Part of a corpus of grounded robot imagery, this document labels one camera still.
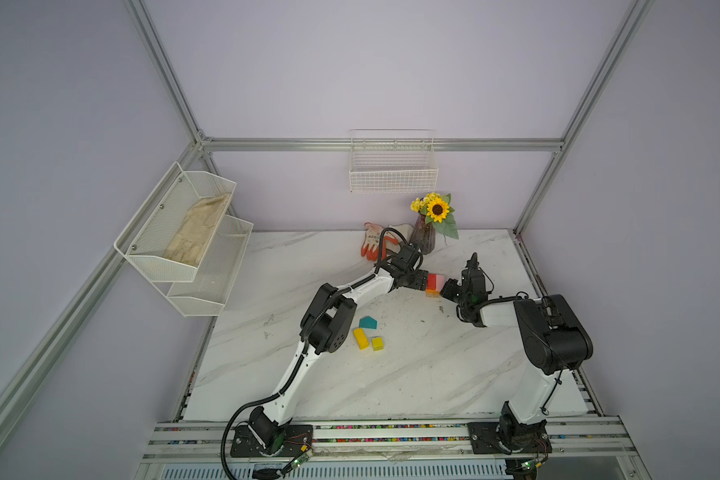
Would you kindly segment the yellow small cube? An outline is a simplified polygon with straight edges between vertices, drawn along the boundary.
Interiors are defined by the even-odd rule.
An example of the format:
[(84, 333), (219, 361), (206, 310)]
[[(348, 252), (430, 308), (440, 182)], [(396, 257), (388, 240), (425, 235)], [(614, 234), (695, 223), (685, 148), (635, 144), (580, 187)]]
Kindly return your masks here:
[(371, 346), (374, 351), (381, 351), (384, 349), (384, 341), (381, 337), (374, 337), (371, 339)]

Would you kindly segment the yellow long block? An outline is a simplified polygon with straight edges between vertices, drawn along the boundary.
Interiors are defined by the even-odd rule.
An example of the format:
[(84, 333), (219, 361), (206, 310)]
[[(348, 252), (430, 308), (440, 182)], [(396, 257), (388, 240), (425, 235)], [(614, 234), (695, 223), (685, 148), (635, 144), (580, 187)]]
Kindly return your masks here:
[(362, 328), (354, 329), (353, 336), (360, 350), (364, 350), (370, 346), (370, 341)]

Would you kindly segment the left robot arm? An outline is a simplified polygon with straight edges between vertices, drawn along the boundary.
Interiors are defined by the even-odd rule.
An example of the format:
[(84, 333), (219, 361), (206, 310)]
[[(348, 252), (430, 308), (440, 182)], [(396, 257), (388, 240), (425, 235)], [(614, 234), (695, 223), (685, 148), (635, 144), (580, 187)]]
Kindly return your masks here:
[(248, 430), (260, 452), (276, 453), (285, 443), (302, 384), (316, 363), (345, 343), (359, 307), (398, 288), (424, 290), (428, 272), (421, 268), (423, 259), (417, 244), (403, 240), (397, 252), (379, 258), (360, 278), (340, 286), (321, 285), (300, 321), (296, 351), (275, 390), (235, 411), (222, 434), (220, 457), (231, 453), (230, 433), (239, 426)]

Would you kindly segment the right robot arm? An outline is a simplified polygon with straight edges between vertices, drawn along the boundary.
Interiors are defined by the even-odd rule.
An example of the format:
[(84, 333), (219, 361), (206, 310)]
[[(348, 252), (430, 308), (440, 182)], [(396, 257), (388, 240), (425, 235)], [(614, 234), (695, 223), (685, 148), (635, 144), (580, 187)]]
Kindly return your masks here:
[(502, 406), (490, 441), (492, 448), (510, 454), (542, 439), (564, 374), (591, 358), (594, 347), (563, 296), (533, 298), (520, 291), (492, 298), (487, 288), (491, 283), (472, 258), (459, 280), (445, 281), (440, 295), (456, 305), (457, 318), (463, 323), (518, 329), (527, 365), (516, 392)]

